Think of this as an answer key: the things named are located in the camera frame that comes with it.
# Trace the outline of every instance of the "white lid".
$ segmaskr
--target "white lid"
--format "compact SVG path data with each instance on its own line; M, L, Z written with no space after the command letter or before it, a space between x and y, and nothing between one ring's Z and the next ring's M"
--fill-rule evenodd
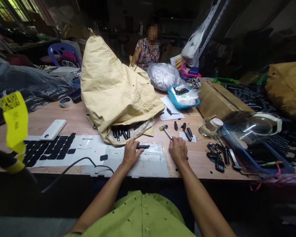
M222 120L218 119L218 118L213 118L210 123L215 126L215 127L221 127L222 125L224 125L224 123L222 122Z

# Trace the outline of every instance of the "hand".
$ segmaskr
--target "hand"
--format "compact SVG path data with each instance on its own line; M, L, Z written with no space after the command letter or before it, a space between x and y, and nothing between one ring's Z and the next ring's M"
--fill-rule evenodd
M173 141L170 140L169 152L177 166L186 162L187 157L187 146L182 138L172 137Z
M136 146L139 143L140 142L134 140L129 140L125 145L125 152L122 164L126 165L129 169L131 169L134 164L136 164L140 154L144 151L144 149L139 149L136 152Z

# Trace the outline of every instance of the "paper bag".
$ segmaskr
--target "paper bag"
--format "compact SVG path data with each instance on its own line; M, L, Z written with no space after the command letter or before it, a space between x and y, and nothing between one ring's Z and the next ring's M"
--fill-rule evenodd
M165 108L149 77L122 64L100 36L91 36L86 43L81 94L103 140L114 146L126 141L114 139L111 126L146 121L136 132L131 131L131 139L135 139L154 125L156 115Z
M265 89L275 107L296 118L296 62L270 65Z

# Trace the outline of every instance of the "white power bank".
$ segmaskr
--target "white power bank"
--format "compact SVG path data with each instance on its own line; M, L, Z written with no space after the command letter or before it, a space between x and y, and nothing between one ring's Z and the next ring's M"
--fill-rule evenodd
M66 123L67 121L64 119L56 119L43 133L43 135L40 137L40 140L53 141L66 125Z

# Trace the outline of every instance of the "tape roll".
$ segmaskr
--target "tape roll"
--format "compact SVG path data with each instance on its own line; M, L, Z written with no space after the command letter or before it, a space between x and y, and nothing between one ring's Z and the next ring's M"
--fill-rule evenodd
M69 108L70 106L73 105L73 101L70 97L65 97L59 101L59 104L63 108Z

